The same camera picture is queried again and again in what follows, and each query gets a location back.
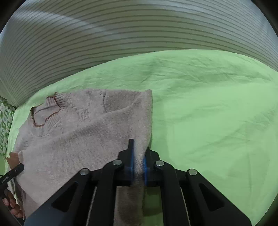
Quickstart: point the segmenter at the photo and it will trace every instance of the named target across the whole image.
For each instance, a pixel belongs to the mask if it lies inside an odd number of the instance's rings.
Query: knit sweater
[[[117,188],[114,225],[139,225],[151,115],[150,90],[56,93],[33,107],[19,129],[13,150],[25,165],[17,183],[26,217],[80,169],[97,170],[116,159],[133,138],[135,181],[132,187]]]

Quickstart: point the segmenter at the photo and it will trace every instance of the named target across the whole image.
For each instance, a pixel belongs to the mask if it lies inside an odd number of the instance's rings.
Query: green patterned cloth
[[[15,108],[0,96],[0,156],[4,159],[7,155],[8,138]]]

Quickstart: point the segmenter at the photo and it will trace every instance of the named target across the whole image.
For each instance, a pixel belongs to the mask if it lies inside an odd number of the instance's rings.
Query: triangular cutout
[[[203,197],[207,203],[209,211],[215,211],[224,207],[224,202],[212,193],[204,184],[199,184]]]
[[[62,212],[67,212],[75,194],[78,183],[73,183],[59,198],[57,198],[53,203],[52,207],[58,209]]]

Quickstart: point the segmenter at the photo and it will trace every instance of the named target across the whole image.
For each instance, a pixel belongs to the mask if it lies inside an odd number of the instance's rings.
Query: green fabric
[[[20,106],[9,151],[31,107],[55,91],[84,88],[152,89],[152,150],[177,169],[197,169],[253,225],[270,207],[278,191],[278,73],[273,69],[214,50],[110,61],[49,85]],[[146,216],[145,225],[161,225],[161,216]]]
[[[8,138],[15,108],[0,96],[0,156],[4,160],[7,155]]]

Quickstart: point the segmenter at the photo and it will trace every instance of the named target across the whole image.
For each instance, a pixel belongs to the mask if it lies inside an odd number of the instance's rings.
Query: ribbed collar
[[[59,106],[60,109],[57,112],[54,112],[49,117],[45,119],[45,123],[42,125],[37,125],[34,120],[33,116],[33,109],[32,107],[28,116],[28,125],[32,131],[32,133],[36,136],[44,136],[50,132],[52,127],[66,114],[67,110],[67,101],[65,99],[65,94],[58,94],[55,93],[52,97],[47,97],[43,103],[45,107],[51,106]]]

